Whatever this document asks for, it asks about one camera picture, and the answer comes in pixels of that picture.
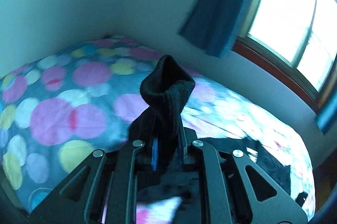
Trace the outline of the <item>black sweatshirt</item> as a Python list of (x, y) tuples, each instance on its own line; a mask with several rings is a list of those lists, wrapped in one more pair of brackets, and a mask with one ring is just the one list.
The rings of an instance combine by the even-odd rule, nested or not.
[[(178, 122), (195, 88), (194, 79), (170, 55), (158, 61), (154, 71), (140, 84), (140, 95), (148, 104), (130, 125), (129, 131), (151, 131), (158, 139), (158, 167), (164, 174), (178, 148)], [(217, 150), (230, 153), (251, 148), (258, 153), (257, 165), (287, 194), (291, 192), (290, 167), (283, 166), (260, 142), (248, 138), (205, 138)]]

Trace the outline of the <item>polka dot bed sheet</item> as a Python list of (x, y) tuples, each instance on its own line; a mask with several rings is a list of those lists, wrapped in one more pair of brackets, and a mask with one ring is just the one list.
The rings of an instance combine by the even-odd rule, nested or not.
[[(97, 148), (118, 149), (147, 107), (139, 93), (160, 54), (124, 36), (82, 42), (18, 68), (1, 80), (1, 165), (27, 212)], [(232, 90), (191, 72), (196, 85), (182, 112), (199, 138), (244, 139), (258, 161), (262, 145), (290, 175), (292, 198), (307, 193), (303, 210), (315, 214), (315, 186), (301, 136), (265, 109)]]

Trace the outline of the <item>blue curtain left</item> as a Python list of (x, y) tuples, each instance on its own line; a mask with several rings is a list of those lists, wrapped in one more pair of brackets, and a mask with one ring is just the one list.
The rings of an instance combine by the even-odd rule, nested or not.
[(205, 54), (223, 58), (241, 31), (252, 0), (196, 0), (179, 35)]

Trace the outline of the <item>blue curtain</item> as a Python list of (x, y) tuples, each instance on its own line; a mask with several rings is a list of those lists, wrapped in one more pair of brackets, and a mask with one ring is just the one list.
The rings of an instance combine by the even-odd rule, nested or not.
[(252, 0), (196, 0), (179, 35), (205, 54), (223, 58), (241, 31)]
[(337, 112), (337, 93), (336, 89), (330, 94), (326, 103), (316, 116), (315, 123), (319, 130), (326, 135), (336, 121)]

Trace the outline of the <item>blue curtain right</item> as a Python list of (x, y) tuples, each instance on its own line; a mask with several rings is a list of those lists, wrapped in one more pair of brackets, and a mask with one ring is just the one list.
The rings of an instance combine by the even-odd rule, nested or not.
[(326, 135), (336, 121), (337, 112), (337, 93), (336, 89), (330, 94), (326, 103), (316, 116), (315, 123), (319, 130)]

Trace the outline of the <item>window with brown frame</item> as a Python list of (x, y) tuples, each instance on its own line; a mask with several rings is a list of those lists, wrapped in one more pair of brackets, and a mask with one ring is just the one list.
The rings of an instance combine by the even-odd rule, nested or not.
[(336, 85), (336, 0), (253, 0), (233, 50), (318, 112)]

